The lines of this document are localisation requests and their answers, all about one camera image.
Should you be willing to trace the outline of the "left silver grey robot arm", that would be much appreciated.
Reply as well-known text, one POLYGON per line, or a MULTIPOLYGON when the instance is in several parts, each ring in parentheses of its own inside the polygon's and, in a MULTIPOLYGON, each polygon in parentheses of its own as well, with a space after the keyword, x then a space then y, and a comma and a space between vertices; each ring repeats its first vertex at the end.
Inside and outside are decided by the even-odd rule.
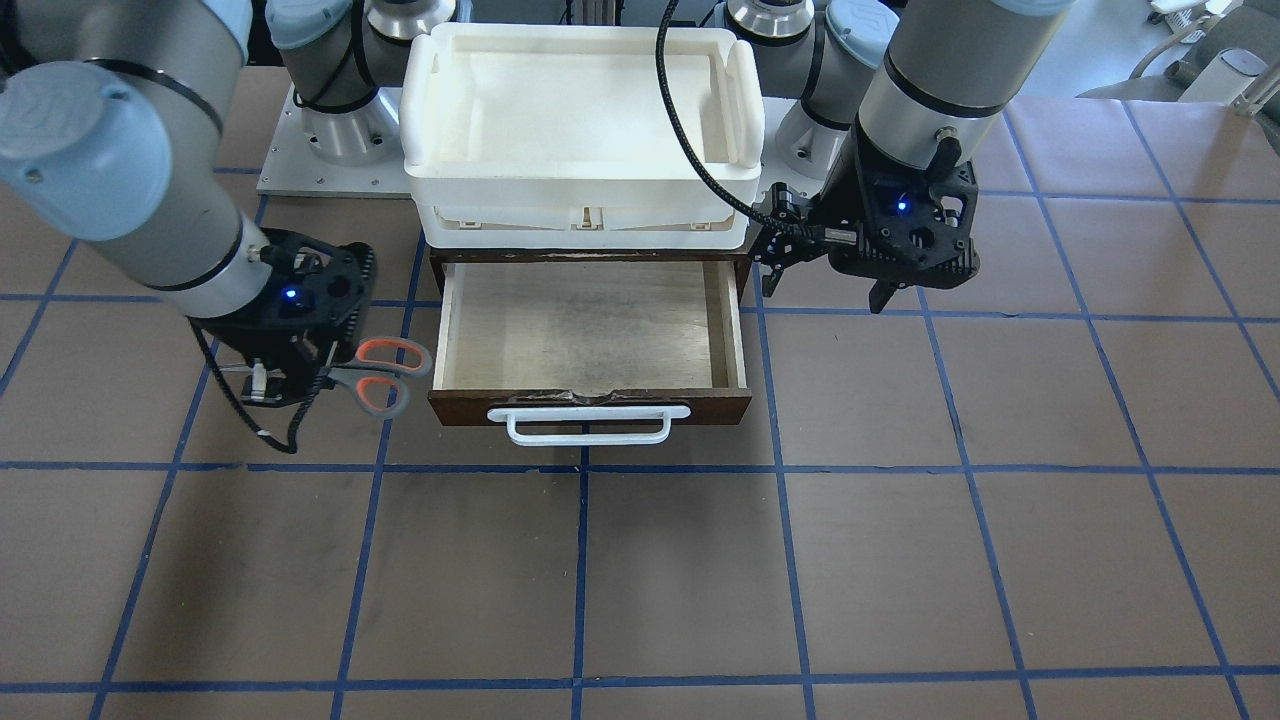
POLYGON ((973 279, 973 158, 1071 10, 1069 1, 722 1, 716 26, 756 54, 762 92, 790 97, 782 181, 748 228, 762 292, 826 259, 872 281, 873 313, 913 286, 973 279))

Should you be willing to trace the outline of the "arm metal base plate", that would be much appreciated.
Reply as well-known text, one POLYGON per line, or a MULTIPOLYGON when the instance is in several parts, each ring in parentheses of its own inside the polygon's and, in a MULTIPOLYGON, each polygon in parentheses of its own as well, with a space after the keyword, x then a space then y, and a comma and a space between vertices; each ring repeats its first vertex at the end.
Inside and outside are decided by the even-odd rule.
POLYGON ((407 199, 399 88, 346 114, 302 109, 289 88, 257 190, 271 196, 407 199))
POLYGON ((765 97, 762 188, 786 182, 806 196, 820 191, 849 135, 815 120, 796 100, 765 97))

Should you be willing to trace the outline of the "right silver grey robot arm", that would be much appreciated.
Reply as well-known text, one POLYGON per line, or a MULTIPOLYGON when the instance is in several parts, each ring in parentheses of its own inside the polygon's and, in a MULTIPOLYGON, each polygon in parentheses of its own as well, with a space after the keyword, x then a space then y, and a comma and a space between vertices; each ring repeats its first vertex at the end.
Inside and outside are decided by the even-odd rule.
POLYGON ((3 182, 45 222, 244 360, 246 402, 334 386, 358 355, 376 260, 264 229, 212 164, 251 28, 266 23, 308 137, 329 163, 392 149, 378 109, 410 44, 461 1, 5 1, 3 182))

